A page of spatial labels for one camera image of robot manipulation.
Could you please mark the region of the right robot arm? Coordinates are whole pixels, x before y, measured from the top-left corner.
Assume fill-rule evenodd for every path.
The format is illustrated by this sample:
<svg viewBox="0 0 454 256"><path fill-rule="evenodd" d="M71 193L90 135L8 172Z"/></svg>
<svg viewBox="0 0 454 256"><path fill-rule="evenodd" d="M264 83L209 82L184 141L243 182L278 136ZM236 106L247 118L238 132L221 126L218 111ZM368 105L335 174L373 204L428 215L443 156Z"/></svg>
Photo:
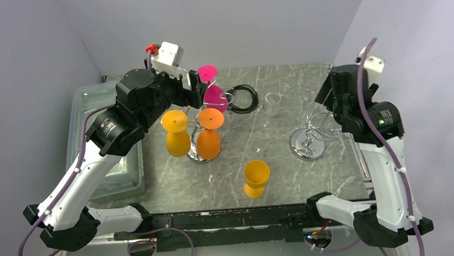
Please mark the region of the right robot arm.
<svg viewBox="0 0 454 256"><path fill-rule="evenodd" d="M372 100L376 83L356 64L332 68L316 96L344 133L351 134L369 170L374 204L360 204L322 192L306 201L306 218L313 226L333 220L355 230L371 247L397 248L409 236L433 230L409 191L404 166L404 128L398 108Z"/></svg>

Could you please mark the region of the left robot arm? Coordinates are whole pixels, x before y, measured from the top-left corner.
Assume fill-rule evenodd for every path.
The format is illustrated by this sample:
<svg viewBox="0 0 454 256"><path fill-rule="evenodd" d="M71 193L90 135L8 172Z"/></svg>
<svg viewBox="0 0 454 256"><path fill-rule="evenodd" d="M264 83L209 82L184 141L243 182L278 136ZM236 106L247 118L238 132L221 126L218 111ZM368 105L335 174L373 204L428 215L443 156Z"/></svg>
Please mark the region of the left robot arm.
<svg viewBox="0 0 454 256"><path fill-rule="evenodd" d="M135 69L118 81L115 103L97 110L94 122L83 126L80 152L54 191L23 211L32 226L41 228L44 245L74 252L99 235L148 236L153 219L140 204L102 210L88 207L87 202L106 174L171 105L200 108L207 87L194 70L186 76L170 76Z"/></svg>

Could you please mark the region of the orange wine glass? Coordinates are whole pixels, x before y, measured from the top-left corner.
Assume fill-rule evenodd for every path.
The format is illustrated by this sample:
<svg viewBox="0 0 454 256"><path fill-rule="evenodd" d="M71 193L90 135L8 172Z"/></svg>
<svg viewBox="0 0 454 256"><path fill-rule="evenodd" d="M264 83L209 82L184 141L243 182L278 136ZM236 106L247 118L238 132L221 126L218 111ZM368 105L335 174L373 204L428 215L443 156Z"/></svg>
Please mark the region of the orange wine glass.
<svg viewBox="0 0 454 256"><path fill-rule="evenodd" d="M223 114L214 108L206 108L198 114L201 127L197 136L196 151L202 159L215 159L221 152L221 136L218 132L224 123Z"/></svg>

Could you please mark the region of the pink wine glass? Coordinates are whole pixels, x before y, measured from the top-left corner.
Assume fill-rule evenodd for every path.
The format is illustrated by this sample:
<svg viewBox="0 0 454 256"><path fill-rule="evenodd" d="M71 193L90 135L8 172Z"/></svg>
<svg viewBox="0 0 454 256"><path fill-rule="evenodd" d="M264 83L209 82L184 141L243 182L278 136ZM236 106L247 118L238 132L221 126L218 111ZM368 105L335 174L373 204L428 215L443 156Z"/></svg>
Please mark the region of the pink wine glass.
<svg viewBox="0 0 454 256"><path fill-rule="evenodd" d="M204 94L205 108L214 108L224 113L228 109L228 100L225 92L216 83L219 75L217 67L204 65L199 67L197 72L200 81L209 85Z"/></svg>

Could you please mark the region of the clear wine glass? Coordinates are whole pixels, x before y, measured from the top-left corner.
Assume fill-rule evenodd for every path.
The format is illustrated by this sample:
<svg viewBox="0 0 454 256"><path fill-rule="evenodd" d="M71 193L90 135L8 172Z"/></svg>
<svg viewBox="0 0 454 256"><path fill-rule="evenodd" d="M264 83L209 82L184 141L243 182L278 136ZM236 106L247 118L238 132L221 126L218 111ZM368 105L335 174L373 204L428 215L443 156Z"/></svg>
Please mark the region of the clear wine glass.
<svg viewBox="0 0 454 256"><path fill-rule="evenodd" d="M249 144L247 146L246 156L251 161L262 160L266 150L265 148L266 148L265 142Z"/></svg>

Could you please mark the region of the yellow-orange wine glass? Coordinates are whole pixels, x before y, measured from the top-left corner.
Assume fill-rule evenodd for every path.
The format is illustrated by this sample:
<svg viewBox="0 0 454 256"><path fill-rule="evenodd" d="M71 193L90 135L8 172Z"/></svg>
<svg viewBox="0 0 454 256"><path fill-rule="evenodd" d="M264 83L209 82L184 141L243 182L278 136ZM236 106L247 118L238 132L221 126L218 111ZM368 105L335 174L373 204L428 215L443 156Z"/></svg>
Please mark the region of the yellow-orange wine glass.
<svg viewBox="0 0 454 256"><path fill-rule="evenodd" d="M244 168L244 175L244 193L249 198L259 198L263 194L264 187L271 175L269 166L260 160L250 161Z"/></svg>

